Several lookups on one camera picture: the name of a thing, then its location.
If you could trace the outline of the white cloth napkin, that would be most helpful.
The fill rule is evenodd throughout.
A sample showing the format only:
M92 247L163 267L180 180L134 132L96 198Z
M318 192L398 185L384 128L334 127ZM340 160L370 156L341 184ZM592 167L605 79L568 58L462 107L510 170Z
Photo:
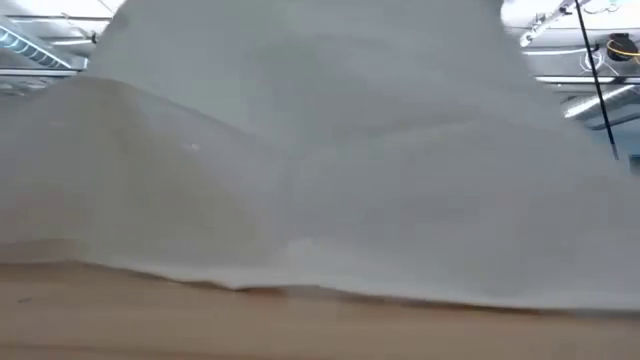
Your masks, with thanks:
M0 106L0 263L640 311L640 178L501 0L126 0Z

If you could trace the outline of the long ceiling light rail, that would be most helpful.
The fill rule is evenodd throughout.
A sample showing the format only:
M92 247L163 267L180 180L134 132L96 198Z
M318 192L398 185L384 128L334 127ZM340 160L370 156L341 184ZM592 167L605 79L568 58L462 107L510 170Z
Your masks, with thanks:
M33 68L0 68L0 76L9 77L72 77L77 70L64 69L33 69ZM535 79L548 84L594 84L595 80L589 76L536 76ZM600 84L609 85L640 85L640 76L599 76Z

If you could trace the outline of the round silver ceiling duct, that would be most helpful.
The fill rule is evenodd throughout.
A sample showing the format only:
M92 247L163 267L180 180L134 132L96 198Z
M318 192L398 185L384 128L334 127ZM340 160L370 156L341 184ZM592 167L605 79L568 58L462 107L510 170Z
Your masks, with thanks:
M640 118L640 85L624 85L603 90L602 96L575 97L562 104L564 118L592 131L606 129L602 109L611 127Z

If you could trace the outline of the grey ribbed ceiling duct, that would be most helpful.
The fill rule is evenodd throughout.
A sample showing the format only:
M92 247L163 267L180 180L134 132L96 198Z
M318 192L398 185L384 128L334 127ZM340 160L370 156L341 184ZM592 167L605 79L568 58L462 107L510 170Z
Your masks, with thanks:
M89 63L89 60L84 57L64 55L40 40L22 34L7 25L0 25L0 49L10 51L46 68L84 69Z

